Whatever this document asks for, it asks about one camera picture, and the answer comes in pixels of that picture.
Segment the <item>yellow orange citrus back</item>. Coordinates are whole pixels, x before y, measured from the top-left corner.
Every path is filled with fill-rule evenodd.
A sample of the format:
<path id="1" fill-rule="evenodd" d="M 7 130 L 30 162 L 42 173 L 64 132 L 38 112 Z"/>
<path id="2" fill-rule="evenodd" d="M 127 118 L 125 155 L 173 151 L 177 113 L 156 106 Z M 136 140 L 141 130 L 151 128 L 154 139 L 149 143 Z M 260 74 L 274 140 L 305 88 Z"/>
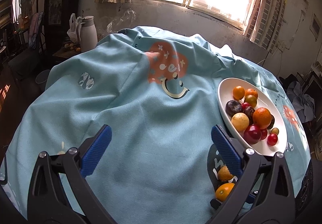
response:
<path id="1" fill-rule="evenodd" d="M 253 108 L 257 106 L 257 98 L 251 94 L 245 96 L 244 102 L 249 103 Z"/>

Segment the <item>large dark red plum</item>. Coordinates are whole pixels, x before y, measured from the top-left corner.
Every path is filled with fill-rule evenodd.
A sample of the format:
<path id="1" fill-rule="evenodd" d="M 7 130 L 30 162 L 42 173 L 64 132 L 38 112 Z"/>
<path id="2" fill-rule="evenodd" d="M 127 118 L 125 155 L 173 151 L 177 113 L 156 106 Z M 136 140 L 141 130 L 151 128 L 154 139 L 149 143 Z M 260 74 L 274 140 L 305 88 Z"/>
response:
<path id="1" fill-rule="evenodd" d="M 261 140 L 261 129 L 258 125 L 248 126 L 243 135 L 244 140 L 249 144 L 257 144 Z"/>

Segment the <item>small yellow fruit on plate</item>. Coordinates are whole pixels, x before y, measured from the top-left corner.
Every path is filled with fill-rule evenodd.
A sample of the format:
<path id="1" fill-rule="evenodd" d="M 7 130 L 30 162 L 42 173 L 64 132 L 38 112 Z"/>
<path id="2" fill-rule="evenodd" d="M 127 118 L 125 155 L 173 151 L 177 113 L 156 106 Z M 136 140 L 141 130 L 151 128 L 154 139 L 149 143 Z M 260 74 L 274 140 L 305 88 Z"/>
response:
<path id="1" fill-rule="evenodd" d="M 249 126 L 249 118 L 245 113 L 236 113 L 231 118 L 231 123 L 238 132 L 242 132 Z"/>

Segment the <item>white thermos jug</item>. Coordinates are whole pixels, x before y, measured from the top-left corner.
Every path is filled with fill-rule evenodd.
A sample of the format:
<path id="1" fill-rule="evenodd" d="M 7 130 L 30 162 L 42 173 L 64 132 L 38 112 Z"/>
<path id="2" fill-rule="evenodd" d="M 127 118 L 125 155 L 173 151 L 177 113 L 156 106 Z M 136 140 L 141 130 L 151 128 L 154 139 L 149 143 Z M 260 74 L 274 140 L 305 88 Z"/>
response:
<path id="1" fill-rule="evenodd" d="M 98 43 L 97 30 L 94 24 L 93 16 L 84 16 L 79 20 L 79 25 L 77 26 L 77 38 L 79 39 L 79 44 L 81 52 L 88 52 L 94 49 Z"/>

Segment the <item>red cherry tomato on plate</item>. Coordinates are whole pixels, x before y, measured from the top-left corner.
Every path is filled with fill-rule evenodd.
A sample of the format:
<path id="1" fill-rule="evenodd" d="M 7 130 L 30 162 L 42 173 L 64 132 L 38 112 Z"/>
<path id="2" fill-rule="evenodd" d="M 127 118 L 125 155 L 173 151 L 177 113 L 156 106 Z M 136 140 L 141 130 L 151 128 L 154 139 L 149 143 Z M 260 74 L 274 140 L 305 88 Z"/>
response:
<path id="1" fill-rule="evenodd" d="M 267 137 L 267 144 L 269 146 L 274 146 L 278 142 L 278 136 L 275 133 L 271 133 Z"/>

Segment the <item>white plastic bag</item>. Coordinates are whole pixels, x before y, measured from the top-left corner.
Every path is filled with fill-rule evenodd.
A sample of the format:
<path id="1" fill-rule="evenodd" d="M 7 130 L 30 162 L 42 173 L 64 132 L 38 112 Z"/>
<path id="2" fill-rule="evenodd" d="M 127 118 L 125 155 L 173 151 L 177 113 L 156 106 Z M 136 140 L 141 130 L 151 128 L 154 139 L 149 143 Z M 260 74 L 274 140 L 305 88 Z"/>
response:
<path id="1" fill-rule="evenodd" d="M 79 42 L 79 25 L 81 23 L 81 17 L 76 17 L 73 13 L 69 18 L 69 30 L 67 31 L 67 35 L 69 36 L 71 42 L 77 44 Z"/>

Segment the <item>small orange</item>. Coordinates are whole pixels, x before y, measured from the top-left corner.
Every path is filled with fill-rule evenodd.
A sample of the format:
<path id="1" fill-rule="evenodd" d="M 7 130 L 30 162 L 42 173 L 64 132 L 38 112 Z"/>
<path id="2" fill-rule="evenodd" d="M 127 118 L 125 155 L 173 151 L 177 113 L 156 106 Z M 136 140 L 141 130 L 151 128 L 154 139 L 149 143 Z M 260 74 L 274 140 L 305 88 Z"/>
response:
<path id="1" fill-rule="evenodd" d="M 245 91 L 245 96 L 248 96 L 248 95 L 252 95 L 254 96 L 256 99 L 258 98 L 258 92 L 257 90 L 255 89 L 252 89 L 252 88 L 249 88 Z"/>

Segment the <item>dark brown water chestnut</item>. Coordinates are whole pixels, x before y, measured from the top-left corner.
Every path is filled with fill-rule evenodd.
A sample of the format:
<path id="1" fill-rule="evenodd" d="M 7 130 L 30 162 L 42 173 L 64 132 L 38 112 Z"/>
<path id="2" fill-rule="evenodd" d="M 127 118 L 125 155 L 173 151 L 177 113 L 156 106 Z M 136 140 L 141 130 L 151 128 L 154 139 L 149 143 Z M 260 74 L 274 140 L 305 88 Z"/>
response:
<path id="1" fill-rule="evenodd" d="M 275 123 L 275 118 L 274 118 L 274 116 L 272 115 L 272 116 L 271 116 L 271 122 L 270 122 L 269 126 L 267 127 L 267 129 L 268 129 L 268 130 L 272 129 L 272 128 L 273 128 L 273 126 L 274 126 L 274 123 Z"/>

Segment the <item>red cherry tomato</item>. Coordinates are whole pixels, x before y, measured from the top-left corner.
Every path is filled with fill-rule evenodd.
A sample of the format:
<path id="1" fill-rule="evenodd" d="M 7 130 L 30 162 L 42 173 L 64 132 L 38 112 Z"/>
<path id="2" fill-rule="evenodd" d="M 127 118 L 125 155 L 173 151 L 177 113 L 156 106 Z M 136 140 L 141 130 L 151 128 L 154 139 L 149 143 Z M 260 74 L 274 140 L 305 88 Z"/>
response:
<path id="1" fill-rule="evenodd" d="M 267 129 L 261 129 L 261 140 L 265 140 L 267 135 Z"/>
<path id="2" fill-rule="evenodd" d="M 269 146 L 274 146 L 278 142 L 278 136 L 275 133 L 271 133 L 267 137 L 267 144 Z"/>
<path id="3" fill-rule="evenodd" d="M 248 102 L 244 102 L 241 104 L 242 110 L 244 111 L 246 108 L 251 107 L 251 105 Z"/>

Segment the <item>yellow orange citrus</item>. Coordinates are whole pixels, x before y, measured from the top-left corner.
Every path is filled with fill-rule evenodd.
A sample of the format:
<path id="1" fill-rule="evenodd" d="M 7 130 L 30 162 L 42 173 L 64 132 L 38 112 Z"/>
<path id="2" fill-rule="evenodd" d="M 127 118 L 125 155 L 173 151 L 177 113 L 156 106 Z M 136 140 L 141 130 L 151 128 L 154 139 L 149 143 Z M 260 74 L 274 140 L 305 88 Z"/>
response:
<path id="1" fill-rule="evenodd" d="M 215 197 L 217 200 L 224 202 L 230 192 L 233 190 L 235 184 L 234 183 L 225 183 L 222 184 L 217 190 L 215 191 Z"/>
<path id="2" fill-rule="evenodd" d="M 249 103 L 253 108 L 257 106 L 257 98 L 251 94 L 245 96 L 244 102 Z"/>

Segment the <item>right patterned curtain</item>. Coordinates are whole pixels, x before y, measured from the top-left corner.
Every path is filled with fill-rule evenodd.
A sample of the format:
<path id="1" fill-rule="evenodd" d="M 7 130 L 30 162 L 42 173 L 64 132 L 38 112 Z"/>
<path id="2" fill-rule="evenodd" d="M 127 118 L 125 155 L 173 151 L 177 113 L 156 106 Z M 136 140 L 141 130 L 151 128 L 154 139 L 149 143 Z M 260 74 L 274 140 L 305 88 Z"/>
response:
<path id="1" fill-rule="evenodd" d="M 286 0 L 254 0 L 244 35 L 269 53 L 276 50 Z"/>

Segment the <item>large orange mandarin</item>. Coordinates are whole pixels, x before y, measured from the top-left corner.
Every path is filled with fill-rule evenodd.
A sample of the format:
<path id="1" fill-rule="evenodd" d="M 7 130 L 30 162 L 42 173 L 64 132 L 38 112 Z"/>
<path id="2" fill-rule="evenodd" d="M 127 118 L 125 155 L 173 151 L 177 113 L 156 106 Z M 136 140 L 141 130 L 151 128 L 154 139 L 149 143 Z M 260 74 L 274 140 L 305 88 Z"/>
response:
<path id="1" fill-rule="evenodd" d="M 272 115 L 267 108 L 260 107 L 253 113 L 253 123 L 260 129 L 266 129 L 272 121 Z"/>

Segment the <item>yellow orange citrus front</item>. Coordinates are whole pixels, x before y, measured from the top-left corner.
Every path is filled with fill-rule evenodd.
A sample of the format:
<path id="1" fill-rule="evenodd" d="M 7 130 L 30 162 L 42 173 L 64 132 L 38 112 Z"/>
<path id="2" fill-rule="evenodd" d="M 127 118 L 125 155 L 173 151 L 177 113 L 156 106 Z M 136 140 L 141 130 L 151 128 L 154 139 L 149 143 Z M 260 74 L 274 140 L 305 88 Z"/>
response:
<path id="1" fill-rule="evenodd" d="M 234 183 L 225 183 L 222 184 L 217 190 L 215 191 L 215 197 L 217 200 L 224 202 L 230 192 L 233 190 L 235 184 Z"/>

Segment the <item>pile of blue clothes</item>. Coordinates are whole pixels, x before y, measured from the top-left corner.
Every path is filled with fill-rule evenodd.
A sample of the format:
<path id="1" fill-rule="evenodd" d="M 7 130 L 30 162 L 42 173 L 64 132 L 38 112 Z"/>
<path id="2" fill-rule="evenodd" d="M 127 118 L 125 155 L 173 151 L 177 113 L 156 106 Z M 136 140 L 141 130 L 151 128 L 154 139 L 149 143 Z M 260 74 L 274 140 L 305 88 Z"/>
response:
<path id="1" fill-rule="evenodd" d="M 279 77 L 279 80 L 302 124 L 314 120 L 315 101 L 308 94 L 303 93 L 297 78 L 289 75 L 287 78 Z"/>

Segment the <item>small tan kumquat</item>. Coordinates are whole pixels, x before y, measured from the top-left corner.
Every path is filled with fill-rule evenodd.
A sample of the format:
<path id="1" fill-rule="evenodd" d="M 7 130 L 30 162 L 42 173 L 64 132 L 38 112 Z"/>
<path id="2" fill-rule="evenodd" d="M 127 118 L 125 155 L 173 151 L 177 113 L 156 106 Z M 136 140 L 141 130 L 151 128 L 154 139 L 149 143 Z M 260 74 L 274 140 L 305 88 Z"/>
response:
<path id="1" fill-rule="evenodd" d="M 272 128 L 271 131 L 270 131 L 270 134 L 276 134 L 278 135 L 279 134 L 279 129 L 278 128 Z"/>

